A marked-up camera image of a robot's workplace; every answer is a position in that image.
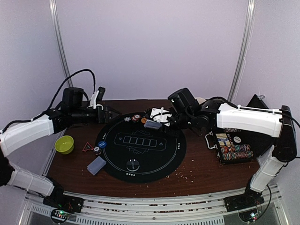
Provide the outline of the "white blue poker chip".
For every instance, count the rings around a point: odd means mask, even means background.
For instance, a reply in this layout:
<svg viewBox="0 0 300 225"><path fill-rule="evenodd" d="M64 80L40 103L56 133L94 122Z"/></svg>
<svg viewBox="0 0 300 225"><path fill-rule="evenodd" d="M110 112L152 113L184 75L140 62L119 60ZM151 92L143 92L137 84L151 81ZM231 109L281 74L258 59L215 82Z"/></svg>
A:
<svg viewBox="0 0 300 225"><path fill-rule="evenodd" d="M131 118L130 118L130 117L125 117L125 118L124 118L124 121L125 121L125 122L130 122L130 121L131 121Z"/></svg>

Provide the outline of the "red poker chip stack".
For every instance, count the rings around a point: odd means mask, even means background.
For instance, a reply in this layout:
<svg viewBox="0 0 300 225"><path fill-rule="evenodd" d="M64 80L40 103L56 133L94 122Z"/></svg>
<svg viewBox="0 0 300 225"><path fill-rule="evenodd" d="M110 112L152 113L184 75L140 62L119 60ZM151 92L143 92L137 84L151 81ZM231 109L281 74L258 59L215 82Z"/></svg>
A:
<svg viewBox="0 0 300 225"><path fill-rule="evenodd" d="M135 114L135 115L131 118L131 120L132 120L133 122L138 122L138 121L140 120L140 118L141 118L141 116L140 116L139 114Z"/></svg>

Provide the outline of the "grey card deck box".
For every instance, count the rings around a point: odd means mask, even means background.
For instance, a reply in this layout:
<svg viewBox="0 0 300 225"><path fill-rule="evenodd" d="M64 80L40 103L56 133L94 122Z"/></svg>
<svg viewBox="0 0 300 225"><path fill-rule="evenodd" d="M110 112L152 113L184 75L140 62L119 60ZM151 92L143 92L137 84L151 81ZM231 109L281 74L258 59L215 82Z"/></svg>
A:
<svg viewBox="0 0 300 225"><path fill-rule="evenodd" d="M152 121L152 120L147 120L144 124L145 128L150 128L150 129L154 129L154 130L158 130L162 127L161 123Z"/></svg>

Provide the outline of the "cream ceramic mug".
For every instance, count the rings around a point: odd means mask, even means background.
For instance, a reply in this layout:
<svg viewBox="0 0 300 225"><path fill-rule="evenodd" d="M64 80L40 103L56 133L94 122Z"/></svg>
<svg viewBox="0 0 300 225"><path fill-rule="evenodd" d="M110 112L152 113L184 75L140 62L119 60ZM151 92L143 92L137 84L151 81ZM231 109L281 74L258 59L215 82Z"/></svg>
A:
<svg viewBox="0 0 300 225"><path fill-rule="evenodd" d="M196 97L195 99L197 100L199 105L203 105L207 101L207 99L204 99L202 97Z"/></svg>

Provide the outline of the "blue small blind button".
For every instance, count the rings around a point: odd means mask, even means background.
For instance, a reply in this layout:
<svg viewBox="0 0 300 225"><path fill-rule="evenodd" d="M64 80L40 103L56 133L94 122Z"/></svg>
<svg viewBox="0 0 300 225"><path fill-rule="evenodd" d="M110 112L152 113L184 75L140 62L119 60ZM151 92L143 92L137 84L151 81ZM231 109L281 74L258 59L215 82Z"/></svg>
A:
<svg viewBox="0 0 300 225"><path fill-rule="evenodd" d="M103 149L107 146L107 143L105 141L100 141L97 146L100 148L100 149Z"/></svg>

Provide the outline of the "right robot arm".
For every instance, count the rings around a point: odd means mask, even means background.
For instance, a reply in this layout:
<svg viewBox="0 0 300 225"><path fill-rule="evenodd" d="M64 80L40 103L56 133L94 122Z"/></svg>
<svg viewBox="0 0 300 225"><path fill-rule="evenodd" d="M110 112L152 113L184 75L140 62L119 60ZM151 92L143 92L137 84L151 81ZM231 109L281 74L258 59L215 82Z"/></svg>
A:
<svg viewBox="0 0 300 225"><path fill-rule="evenodd" d="M160 111L159 116L161 122L171 129L234 128L265 134L275 139L273 151L248 181L245 192L225 199L231 207L239 202L245 207L258 203L273 177L297 157L294 128L297 121L286 105L280 109L244 107L223 97L194 98L188 88L174 92L168 100L172 107L167 112Z"/></svg>

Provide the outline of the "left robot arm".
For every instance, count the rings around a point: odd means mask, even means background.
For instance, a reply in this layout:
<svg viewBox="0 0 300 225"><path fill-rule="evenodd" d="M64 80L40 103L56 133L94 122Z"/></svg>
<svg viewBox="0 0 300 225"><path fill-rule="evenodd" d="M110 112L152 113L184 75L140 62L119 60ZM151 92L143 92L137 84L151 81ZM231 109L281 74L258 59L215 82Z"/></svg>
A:
<svg viewBox="0 0 300 225"><path fill-rule="evenodd" d="M49 109L31 120L17 120L0 132L0 184L40 194L57 208L67 204L63 187L46 176L31 173L9 162L8 155L37 139L59 133L73 124L107 124L121 113L109 106Z"/></svg>

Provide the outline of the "round black poker mat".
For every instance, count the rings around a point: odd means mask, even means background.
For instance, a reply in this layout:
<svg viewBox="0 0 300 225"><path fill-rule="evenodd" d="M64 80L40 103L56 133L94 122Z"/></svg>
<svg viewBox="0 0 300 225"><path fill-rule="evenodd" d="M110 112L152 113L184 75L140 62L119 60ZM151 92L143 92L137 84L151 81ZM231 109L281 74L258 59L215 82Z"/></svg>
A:
<svg viewBox="0 0 300 225"><path fill-rule="evenodd" d="M148 183L174 172L183 161L187 142L181 131L178 136L145 128L141 121L125 122L135 113L120 116L99 132L95 146L105 141L100 157L106 161L105 171L131 183Z"/></svg>

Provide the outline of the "red black triangle token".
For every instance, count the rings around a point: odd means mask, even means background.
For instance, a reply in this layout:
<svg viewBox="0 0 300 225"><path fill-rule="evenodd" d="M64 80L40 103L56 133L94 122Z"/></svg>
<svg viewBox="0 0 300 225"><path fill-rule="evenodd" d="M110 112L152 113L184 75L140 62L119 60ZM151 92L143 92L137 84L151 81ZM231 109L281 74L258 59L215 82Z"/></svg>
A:
<svg viewBox="0 0 300 225"><path fill-rule="evenodd" d="M89 142L86 142L82 152L87 152L87 151L90 151L90 150L93 150L93 146L89 143Z"/></svg>

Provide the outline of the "lime green bowl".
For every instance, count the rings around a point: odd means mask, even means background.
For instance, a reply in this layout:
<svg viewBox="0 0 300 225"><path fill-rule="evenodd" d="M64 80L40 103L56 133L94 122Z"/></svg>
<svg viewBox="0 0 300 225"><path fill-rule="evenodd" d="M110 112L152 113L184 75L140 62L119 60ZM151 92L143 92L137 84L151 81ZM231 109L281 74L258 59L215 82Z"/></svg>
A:
<svg viewBox="0 0 300 225"><path fill-rule="evenodd" d="M58 153L67 155L74 149L74 139L69 135L60 137L55 143L55 150Z"/></svg>

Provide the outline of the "black poker chip case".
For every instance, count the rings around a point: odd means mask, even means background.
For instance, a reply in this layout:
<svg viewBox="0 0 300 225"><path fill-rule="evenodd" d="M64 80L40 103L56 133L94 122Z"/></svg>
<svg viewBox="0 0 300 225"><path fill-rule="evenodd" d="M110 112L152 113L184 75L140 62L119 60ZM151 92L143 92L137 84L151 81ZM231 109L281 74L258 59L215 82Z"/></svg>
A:
<svg viewBox="0 0 300 225"><path fill-rule="evenodd" d="M209 118L210 123L205 135L207 147L216 152L217 159L223 165L254 161L267 152L274 143L274 138L266 134L219 127L215 112L212 112Z"/></svg>

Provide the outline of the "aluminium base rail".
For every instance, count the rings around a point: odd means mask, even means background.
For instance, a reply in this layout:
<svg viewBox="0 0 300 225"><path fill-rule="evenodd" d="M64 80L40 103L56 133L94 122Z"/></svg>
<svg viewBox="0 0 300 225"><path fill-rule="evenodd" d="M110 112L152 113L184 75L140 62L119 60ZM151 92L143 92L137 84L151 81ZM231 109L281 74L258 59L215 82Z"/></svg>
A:
<svg viewBox="0 0 300 225"><path fill-rule="evenodd" d="M256 225L291 224L277 185L263 192L264 203L229 212L224 199L244 189L157 198L125 198L67 192L83 199L82 211L68 217L67 225L243 225L241 215L257 210Z"/></svg>

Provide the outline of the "right aluminium frame post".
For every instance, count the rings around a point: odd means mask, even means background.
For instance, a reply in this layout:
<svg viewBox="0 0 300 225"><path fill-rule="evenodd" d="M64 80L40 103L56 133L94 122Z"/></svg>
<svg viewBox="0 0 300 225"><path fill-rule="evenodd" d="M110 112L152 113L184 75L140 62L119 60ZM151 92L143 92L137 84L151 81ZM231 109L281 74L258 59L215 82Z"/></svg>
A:
<svg viewBox="0 0 300 225"><path fill-rule="evenodd" d="M234 102L237 96L243 71L246 64L246 54L250 45L254 18L255 18L255 6L256 6L256 0L248 1L244 31L243 31L242 41L240 45L240 52L239 52L232 84L227 98L227 100L232 103Z"/></svg>

